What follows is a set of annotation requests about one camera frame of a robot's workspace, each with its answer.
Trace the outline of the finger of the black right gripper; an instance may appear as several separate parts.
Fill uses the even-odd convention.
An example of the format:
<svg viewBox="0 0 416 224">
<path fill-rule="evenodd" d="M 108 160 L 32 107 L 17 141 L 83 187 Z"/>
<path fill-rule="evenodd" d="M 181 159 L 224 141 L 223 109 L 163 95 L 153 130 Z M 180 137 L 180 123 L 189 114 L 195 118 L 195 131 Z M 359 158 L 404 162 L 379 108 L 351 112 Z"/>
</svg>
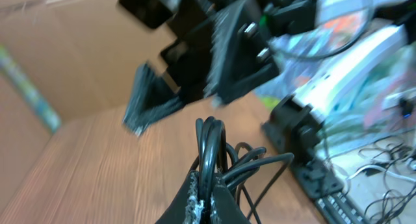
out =
<svg viewBox="0 0 416 224">
<path fill-rule="evenodd" d="M 123 124 L 132 133 L 141 135 L 150 125 L 184 106 L 184 102 L 170 89 L 166 81 L 145 63 L 136 70 Z"/>
<path fill-rule="evenodd" d="M 236 0 L 212 17 L 212 60 L 205 97 L 214 95 L 227 105 L 281 74 L 261 18 L 256 0 Z"/>
</svg>

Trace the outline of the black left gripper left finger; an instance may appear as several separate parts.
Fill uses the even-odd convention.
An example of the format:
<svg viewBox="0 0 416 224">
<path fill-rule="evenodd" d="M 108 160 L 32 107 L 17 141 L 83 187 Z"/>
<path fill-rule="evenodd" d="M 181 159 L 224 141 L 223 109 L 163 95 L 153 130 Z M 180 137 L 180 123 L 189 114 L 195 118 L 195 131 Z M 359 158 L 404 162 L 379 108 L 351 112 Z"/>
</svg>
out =
<svg viewBox="0 0 416 224">
<path fill-rule="evenodd" d="M 198 199 L 197 171 L 188 173 L 170 206 L 156 224 L 200 224 L 203 201 Z"/>
</svg>

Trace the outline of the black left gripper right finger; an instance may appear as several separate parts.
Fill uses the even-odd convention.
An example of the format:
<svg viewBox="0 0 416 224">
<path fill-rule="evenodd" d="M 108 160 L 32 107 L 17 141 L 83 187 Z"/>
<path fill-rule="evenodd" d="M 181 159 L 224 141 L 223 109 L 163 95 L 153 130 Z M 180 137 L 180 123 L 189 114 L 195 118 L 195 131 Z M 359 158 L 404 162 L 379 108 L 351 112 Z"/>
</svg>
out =
<svg viewBox="0 0 416 224">
<path fill-rule="evenodd" d="M 214 175 L 210 224 L 250 224 L 219 174 Z"/>
</svg>

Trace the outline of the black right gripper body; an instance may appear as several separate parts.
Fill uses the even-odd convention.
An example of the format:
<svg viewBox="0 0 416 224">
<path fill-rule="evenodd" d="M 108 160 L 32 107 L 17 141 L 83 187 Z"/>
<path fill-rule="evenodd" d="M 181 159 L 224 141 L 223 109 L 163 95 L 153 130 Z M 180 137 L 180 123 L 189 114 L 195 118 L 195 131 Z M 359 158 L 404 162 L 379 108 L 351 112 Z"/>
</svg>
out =
<svg viewBox="0 0 416 224">
<path fill-rule="evenodd" d="M 234 1 L 183 0 L 179 12 L 168 22 L 177 40 L 161 55 L 168 64 L 167 73 L 179 88 L 176 94 L 182 101 L 206 98 L 203 89 L 212 60 L 212 17 Z M 256 1 L 262 12 L 260 26 L 269 32 L 271 39 L 300 34 L 315 27 L 318 0 Z"/>
</svg>

